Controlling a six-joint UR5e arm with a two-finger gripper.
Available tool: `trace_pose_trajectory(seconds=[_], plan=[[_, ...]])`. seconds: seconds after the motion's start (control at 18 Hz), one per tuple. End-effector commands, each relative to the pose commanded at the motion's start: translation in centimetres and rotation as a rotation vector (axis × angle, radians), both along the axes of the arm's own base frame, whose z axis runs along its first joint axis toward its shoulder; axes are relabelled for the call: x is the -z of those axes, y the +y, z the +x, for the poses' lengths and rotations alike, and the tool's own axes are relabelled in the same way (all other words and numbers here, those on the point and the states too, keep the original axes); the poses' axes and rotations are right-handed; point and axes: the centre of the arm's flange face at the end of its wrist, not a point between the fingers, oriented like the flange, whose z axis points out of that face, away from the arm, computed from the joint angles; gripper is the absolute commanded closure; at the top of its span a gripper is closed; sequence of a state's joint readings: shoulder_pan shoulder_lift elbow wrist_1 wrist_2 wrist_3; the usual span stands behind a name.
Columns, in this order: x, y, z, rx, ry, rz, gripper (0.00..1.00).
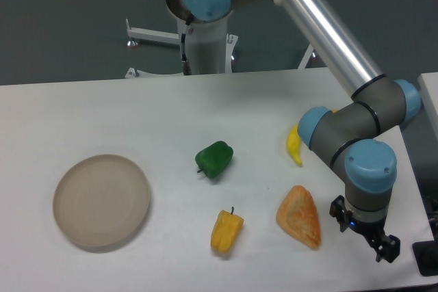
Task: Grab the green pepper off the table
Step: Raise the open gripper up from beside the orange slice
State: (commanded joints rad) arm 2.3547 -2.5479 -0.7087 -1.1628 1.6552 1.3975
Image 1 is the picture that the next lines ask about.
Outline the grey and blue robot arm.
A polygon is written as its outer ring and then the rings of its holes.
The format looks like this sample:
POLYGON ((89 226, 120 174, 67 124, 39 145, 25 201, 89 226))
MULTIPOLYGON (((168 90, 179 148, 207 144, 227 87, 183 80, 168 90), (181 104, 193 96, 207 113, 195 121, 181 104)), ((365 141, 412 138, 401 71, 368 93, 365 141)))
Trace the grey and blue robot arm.
MULTIPOLYGON (((180 22, 183 74, 226 70, 225 36, 214 40, 213 26, 254 1, 166 0, 180 22)), ((411 83, 391 81, 378 69, 325 0, 272 1, 289 14, 352 99, 337 112, 310 109, 298 123, 301 140, 344 182, 345 192, 332 201, 329 213, 342 230, 362 235, 378 260, 392 262, 400 240, 387 235, 384 225, 397 162, 377 137, 412 119, 421 97, 411 83)))

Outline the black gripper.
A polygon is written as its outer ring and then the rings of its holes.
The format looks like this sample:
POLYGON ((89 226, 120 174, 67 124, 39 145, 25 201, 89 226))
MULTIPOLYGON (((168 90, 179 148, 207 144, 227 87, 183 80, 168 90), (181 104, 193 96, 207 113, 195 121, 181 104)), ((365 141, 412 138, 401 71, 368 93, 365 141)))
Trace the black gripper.
POLYGON ((400 255, 400 240, 385 234, 385 222, 389 205, 377 211, 364 211, 353 206, 342 195, 332 201, 329 215, 336 219, 339 230, 344 232, 346 226, 357 234, 363 235, 369 246, 376 253, 376 262, 382 260, 393 263, 400 255))

